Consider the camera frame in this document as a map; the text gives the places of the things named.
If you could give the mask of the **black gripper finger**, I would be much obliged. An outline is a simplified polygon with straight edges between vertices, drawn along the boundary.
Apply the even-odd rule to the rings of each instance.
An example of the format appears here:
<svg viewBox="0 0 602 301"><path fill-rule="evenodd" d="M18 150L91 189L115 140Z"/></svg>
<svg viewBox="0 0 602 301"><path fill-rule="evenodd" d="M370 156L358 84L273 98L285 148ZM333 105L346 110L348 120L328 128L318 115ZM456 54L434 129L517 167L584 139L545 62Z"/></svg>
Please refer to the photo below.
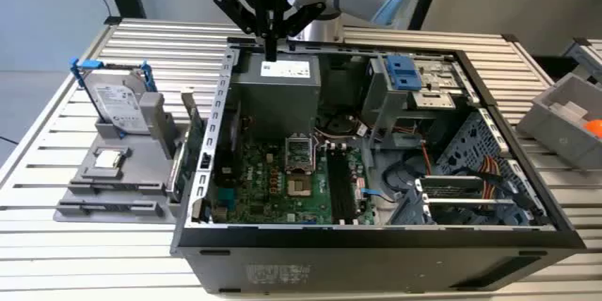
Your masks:
<svg viewBox="0 0 602 301"><path fill-rule="evenodd" d="M255 8L255 13L253 13L239 0L214 0L214 2L241 30L264 39L265 59L272 61L272 35L268 12L258 7Z"/></svg>
<svg viewBox="0 0 602 301"><path fill-rule="evenodd" d="M294 37L326 10L324 2L302 6L294 14L285 18L285 11L274 11L270 29L270 60L277 61L280 39Z"/></svg>

